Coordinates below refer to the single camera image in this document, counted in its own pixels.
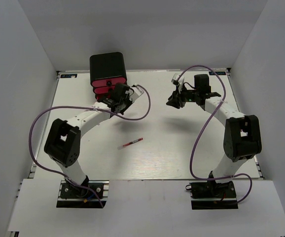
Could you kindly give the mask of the pink top drawer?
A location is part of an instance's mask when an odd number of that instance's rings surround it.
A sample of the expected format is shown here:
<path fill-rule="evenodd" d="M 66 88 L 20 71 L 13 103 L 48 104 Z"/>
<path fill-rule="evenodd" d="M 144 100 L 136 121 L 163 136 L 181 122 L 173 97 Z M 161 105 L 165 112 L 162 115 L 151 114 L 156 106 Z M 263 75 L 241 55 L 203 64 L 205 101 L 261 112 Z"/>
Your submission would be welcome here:
<path fill-rule="evenodd" d="M 91 81 L 91 85 L 94 88 L 97 87 L 111 87 L 116 85 L 117 83 L 126 83 L 127 80 L 125 78 L 107 78 L 107 79 L 98 79 Z"/>

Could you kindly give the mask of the red gel pen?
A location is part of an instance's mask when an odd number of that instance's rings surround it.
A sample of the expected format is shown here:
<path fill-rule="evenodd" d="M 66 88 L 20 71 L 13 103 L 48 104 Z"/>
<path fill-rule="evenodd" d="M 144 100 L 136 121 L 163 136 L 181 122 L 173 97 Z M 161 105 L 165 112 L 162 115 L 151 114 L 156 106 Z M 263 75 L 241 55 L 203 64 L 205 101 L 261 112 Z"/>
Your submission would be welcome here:
<path fill-rule="evenodd" d="M 117 147 L 117 149 L 118 149 L 118 150 L 124 149 L 124 148 L 126 148 L 127 146 L 130 146 L 130 145 L 135 144 L 135 143 L 137 143 L 137 142 L 140 142 L 140 141 L 142 141 L 142 140 L 143 140 L 143 138 L 138 138 L 138 139 L 136 139 L 136 140 L 134 140 L 134 141 L 128 142 L 128 143 L 126 143 L 126 144 L 123 144 L 123 145 Z"/>

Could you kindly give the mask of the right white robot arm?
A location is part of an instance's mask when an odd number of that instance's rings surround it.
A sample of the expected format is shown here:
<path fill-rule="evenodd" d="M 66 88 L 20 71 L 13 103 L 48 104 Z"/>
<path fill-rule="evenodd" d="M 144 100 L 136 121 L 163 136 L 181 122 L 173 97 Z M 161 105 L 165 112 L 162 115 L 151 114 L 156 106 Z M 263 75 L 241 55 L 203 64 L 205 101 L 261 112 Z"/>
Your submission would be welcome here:
<path fill-rule="evenodd" d="M 225 128 L 223 138 L 224 155 L 211 172 L 207 184 L 208 193 L 218 197 L 225 191 L 225 184 L 235 177 L 238 169 L 262 150 L 259 120 L 257 116 L 247 116 L 212 92 L 209 76 L 194 76 L 194 87 L 186 89 L 184 77 L 174 74 L 172 84 L 176 86 L 166 105 L 180 109 L 187 102 L 195 102 L 204 111 L 215 117 Z"/>

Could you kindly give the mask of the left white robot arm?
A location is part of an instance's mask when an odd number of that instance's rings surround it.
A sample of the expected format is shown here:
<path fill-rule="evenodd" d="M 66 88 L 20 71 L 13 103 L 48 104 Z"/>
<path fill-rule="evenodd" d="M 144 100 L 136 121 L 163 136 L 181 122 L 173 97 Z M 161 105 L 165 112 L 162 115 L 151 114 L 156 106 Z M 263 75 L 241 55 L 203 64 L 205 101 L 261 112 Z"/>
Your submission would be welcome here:
<path fill-rule="evenodd" d="M 77 161 L 81 138 L 101 122 L 112 117 L 110 112 L 124 112 L 143 94 L 137 86 L 117 83 L 113 90 L 100 97 L 92 106 L 73 118 L 53 121 L 44 151 L 54 160 L 65 175 L 69 187 L 78 197 L 85 197 L 89 191 L 89 179 Z"/>

